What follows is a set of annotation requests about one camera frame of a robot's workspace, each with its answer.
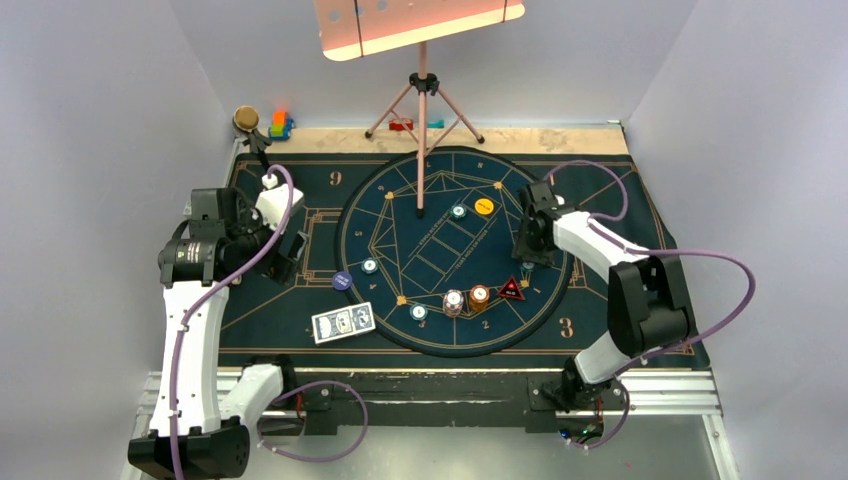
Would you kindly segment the red triangular dealer button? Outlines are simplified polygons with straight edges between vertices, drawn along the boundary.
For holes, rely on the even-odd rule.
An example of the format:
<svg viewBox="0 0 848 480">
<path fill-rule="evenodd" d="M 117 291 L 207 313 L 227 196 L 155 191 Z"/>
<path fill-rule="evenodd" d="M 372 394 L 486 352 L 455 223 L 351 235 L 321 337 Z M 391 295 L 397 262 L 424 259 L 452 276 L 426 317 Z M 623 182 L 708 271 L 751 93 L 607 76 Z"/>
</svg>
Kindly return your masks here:
<svg viewBox="0 0 848 480">
<path fill-rule="evenodd" d="M 508 300 L 524 301 L 525 295 L 519 280 L 515 276 L 511 276 L 498 290 L 497 295 L 500 298 Z"/>
</svg>

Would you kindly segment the purple small blind button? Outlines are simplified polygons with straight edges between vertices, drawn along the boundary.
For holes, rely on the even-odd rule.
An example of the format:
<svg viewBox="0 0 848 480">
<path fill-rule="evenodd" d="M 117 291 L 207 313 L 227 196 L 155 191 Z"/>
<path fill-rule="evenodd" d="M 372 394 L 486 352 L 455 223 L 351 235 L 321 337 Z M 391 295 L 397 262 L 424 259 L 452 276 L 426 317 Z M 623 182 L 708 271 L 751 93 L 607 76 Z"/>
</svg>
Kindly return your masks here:
<svg viewBox="0 0 848 480">
<path fill-rule="evenodd" d="M 331 279 L 332 287 L 337 291 L 348 290 L 353 283 L 352 275 L 347 271 L 337 271 Z"/>
</svg>

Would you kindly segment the yellow big blind button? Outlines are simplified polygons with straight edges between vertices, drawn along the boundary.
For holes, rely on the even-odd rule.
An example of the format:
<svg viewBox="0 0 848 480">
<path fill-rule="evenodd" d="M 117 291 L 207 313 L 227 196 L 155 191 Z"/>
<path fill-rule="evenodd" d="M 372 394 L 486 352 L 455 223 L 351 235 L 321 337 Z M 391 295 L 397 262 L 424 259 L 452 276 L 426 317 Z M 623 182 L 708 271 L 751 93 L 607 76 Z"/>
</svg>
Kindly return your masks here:
<svg viewBox="0 0 848 480">
<path fill-rule="evenodd" d="M 493 214 L 495 207 L 495 203 L 489 198 L 479 198 L 474 202 L 474 211 L 481 216 Z"/>
</svg>

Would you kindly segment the green poker chip stack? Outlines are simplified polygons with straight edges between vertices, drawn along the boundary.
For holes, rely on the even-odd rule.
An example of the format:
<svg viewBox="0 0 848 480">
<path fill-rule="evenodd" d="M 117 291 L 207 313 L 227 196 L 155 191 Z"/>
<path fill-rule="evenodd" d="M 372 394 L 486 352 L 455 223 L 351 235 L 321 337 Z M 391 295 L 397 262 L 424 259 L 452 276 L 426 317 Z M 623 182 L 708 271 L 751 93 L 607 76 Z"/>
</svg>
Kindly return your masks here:
<svg viewBox="0 0 848 480">
<path fill-rule="evenodd" d="M 413 320 L 415 320 L 417 322 L 421 322 L 421 321 L 424 321 L 427 318 L 428 309 L 424 305 L 414 304 L 414 305 L 410 306 L 409 315 Z"/>
</svg>

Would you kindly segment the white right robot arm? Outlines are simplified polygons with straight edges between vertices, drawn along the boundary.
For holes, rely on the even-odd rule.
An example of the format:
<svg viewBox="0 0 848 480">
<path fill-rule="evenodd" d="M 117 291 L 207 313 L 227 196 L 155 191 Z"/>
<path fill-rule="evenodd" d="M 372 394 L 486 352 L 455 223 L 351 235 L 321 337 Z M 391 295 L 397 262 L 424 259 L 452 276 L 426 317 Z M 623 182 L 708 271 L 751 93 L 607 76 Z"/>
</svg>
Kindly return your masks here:
<svg viewBox="0 0 848 480">
<path fill-rule="evenodd" d="M 521 223 L 512 256 L 550 267 L 556 252 L 582 261 L 607 284 L 606 331 L 566 360 L 557 384 L 540 395 L 559 409 L 582 409 L 644 354 L 673 346 L 695 331 L 682 262 L 658 256 L 615 234 L 591 213 L 562 201 L 545 181 L 519 192 Z"/>
</svg>

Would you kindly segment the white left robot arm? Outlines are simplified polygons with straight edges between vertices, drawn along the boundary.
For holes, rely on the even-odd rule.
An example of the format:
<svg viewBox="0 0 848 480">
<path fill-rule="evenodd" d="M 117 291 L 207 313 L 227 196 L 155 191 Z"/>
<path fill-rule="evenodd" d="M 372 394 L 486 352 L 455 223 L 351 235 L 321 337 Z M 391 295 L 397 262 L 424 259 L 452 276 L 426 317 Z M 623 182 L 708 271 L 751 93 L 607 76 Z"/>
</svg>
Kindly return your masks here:
<svg viewBox="0 0 848 480">
<path fill-rule="evenodd" d="M 279 252 L 288 218 L 303 193 L 267 186 L 256 200 L 236 187 L 195 189 L 184 220 L 160 251 L 166 342 L 162 379 L 148 433 L 130 441 L 129 463 L 155 479 L 242 476 L 259 443 L 267 406 L 297 399 L 286 356 L 252 360 L 236 385 L 218 392 L 218 356 L 230 284 L 255 272 L 283 283 L 296 268 L 307 235 Z"/>
</svg>

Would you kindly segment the orange poker chip stack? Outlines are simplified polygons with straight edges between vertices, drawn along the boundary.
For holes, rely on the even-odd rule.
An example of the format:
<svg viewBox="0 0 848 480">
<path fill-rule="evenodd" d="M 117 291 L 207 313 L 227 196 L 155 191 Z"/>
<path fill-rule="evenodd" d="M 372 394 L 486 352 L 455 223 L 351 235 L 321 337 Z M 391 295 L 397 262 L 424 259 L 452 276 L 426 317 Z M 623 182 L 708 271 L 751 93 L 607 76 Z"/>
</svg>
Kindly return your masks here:
<svg viewBox="0 0 848 480">
<path fill-rule="evenodd" d="M 473 286 L 468 293 L 468 304 L 471 312 L 484 311 L 489 304 L 489 289 L 483 285 Z"/>
</svg>

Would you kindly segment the blue playing card box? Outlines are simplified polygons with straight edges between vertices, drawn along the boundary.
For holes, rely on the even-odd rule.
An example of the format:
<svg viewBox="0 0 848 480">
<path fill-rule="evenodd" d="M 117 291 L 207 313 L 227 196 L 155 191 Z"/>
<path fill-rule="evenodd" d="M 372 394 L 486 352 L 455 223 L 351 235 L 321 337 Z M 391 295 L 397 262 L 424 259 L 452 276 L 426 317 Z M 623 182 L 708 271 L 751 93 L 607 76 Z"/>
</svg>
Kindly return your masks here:
<svg viewBox="0 0 848 480">
<path fill-rule="evenodd" d="M 375 315 L 370 302 L 315 314 L 311 317 L 311 321 L 316 345 L 358 336 L 376 328 Z"/>
</svg>

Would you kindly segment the round dark poker mat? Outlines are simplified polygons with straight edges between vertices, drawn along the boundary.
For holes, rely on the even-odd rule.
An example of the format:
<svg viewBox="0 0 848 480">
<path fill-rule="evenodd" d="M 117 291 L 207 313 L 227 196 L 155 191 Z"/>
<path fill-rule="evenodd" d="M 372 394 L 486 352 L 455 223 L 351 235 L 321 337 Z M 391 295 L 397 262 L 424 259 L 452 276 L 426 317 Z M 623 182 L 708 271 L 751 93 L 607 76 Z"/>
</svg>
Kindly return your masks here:
<svg viewBox="0 0 848 480">
<path fill-rule="evenodd" d="M 336 264 L 352 275 L 347 297 L 370 302 L 377 331 L 411 350 L 439 357 L 473 357 L 520 342 L 540 328 L 562 302 L 570 281 L 572 259 L 555 254 L 551 267 L 523 272 L 512 258 L 522 210 L 519 191 L 537 180 L 536 173 L 504 157 L 480 150 L 441 148 L 426 159 L 425 213 L 415 214 L 416 155 L 396 157 L 377 167 L 353 190 L 336 228 Z M 489 198 L 496 207 L 478 215 L 474 202 Z M 467 215 L 451 218 L 455 204 Z M 365 274 L 364 259 L 379 270 Z M 511 277 L 520 281 L 524 301 L 497 295 Z M 489 289 L 487 308 L 471 312 L 469 290 Z M 463 292 L 463 312 L 449 318 L 443 296 Z M 417 322 L 411 305 L 427 307 Z"/>
</svg>

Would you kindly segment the dark green poker mat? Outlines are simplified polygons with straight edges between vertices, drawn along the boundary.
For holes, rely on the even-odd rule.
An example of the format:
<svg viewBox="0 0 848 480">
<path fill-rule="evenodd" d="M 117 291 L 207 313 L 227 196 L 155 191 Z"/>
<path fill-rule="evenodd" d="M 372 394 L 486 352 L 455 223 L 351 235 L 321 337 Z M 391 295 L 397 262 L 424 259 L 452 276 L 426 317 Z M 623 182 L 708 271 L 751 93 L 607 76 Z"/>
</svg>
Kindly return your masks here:
<svg viewBox="0 0 848 480">
<path fill-rule="evenodd" d="M 311 317 L 354 305 L 347 291 L 337 291 L 331 279 L 345 271 L 336 264 L 335 235 L 339 217 L 353 190 L 377 167 L 403 154 L 284 153 L 270 161 L 286 167 L 304 194 L 302 209 L 290 220 L 290 233 L 309 235 L 295 278 L 279 284 L 252 275 L 230 291 L 223 318 L 219 362 L 235 367 L 259 355 L 318 355 L 342 350 L 380 352 L 402 347 L 377 328 L 358 336 L 321 345 L 313 339 Z M 569 203 L 587 212 L 621 214 L 611 228 L 647 248 L 665 248 L 674 240 L 658 215 L 632 159 L 627 155 L 595 155 L 587 166 L 568 154 L 506 154 L 501 157 L 537 174 L 554 177 L 553 188 Z M 606 329 L 605 282 L 583 262 L 573 265 L 566 294 L 555 312 L 527 338 L 509 348 L 473 357 L 514 352 L 518 355 L 567 358 L 593 343 Z"/>
</svg>

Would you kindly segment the colourful toy brick train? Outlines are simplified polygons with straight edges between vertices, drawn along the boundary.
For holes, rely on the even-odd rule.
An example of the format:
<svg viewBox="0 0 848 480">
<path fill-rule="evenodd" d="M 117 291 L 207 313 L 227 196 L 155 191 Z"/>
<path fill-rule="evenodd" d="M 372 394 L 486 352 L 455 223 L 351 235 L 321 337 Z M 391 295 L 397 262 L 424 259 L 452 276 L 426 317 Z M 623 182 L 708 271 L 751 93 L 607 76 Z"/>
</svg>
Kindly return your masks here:
<svg viewBox="0 0 848 480">
<path fill-rule="evenodd" d="M 275 141 L 287 141 L 291 137 L 294 121 L 287 110 L 276 110 L 271 117 L 268 137 Z"/>
</svg>

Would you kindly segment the round brass bell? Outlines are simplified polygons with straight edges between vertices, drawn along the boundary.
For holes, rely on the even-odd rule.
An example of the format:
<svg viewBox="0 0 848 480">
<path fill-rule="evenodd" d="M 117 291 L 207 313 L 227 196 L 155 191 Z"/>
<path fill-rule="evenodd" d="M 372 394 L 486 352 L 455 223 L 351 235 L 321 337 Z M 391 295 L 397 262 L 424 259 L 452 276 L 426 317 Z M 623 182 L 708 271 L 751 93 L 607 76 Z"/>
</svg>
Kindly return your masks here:
<svg viewBox="0 0 848 480">
<path fill-rule="evenodd" d="M 265 171 L 270 168 L 266 150 L 272 145 L 272 140 L 259 130 L 260 115 L 258 110 L 249 105 L 239 106 L 233 113 L 234 128 L 244 134 L 242 144 L 256 156 Z"/>
</svg>

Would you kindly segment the red teal toy blocks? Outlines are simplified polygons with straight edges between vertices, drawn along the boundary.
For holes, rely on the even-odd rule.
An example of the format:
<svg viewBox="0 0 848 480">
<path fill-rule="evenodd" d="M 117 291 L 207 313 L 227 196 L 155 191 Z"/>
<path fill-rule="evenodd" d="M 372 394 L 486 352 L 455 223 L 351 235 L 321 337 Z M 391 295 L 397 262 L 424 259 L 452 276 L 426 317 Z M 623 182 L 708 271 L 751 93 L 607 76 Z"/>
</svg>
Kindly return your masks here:
<svg viewBox="0 0 848 480">
<path fill-rule="evenodd" d="M 427 123 L 427 127 L 431 129 L 444 129 L 445 122 L 443 120 L 431 121 Z M 388 128 L 391 131 L 416 130 L 417 124 L 412 118 L 402 117 L 390 120 L 388 122 Z"/>
</svg>

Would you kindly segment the pink music stand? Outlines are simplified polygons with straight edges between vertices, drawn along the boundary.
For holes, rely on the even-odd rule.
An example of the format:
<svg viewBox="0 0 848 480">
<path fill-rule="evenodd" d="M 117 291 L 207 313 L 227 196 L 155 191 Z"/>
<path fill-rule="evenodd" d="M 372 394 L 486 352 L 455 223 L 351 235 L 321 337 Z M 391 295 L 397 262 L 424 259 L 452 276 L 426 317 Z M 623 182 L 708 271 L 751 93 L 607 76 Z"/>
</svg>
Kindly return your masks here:
<svg viewBox="0 0 848 480">
<path fill-rule="evenodd" d="M 410 74 L 400 93 L 366 129 L 364 136 L 372 138 L 390 115 L 399 119 L 396 106 L 409 92 L 417 93 L 418 129 L 409 129 L 407 133 L 417 142 L 415 214 L 423 217 L 427 156 L 458 124 L 463 124 L 477 143 L 485 143 L 481 131 L 443 91 L 439 77 L 429 71 L 428 42 L 519 19 L 526 12 L 524 3 L 519 0 L 325 0 L 315 1 L 313 5 L 322 52 L 331 61 L 361 59 L 408 46 L 417 48 L 417 69 Z M 427 112 L 429 99 L 434 96 L 445 102 L 456 119 L 436 140 L 429 142 Z"/>
</svg>

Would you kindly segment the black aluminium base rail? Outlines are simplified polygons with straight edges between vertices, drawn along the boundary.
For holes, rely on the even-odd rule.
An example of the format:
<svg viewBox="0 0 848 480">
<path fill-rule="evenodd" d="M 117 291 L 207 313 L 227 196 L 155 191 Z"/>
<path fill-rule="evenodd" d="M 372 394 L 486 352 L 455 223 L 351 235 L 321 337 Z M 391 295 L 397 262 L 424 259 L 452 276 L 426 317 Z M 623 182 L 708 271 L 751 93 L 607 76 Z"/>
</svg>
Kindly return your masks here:
<svg viewBox="0 0 848 480">
<path fill-rule="evenodd" d="M 612 428 L 623 410 L 632 416 L 697 416 L 722 411 L 710 371 L 690 367 L 633 369 L 613 382 L 598 406 L 563 409 L 554 393 L 565 356 L 505 352 L 476 358 L 439 358 L 411 351 L 342 350 L 293 355 L 289 388 L 264 417 L 301 420 L 309 435 L 341 426 L 519 427 L 527 433 L 576 428 L 595 415 Z"/>
</svg>

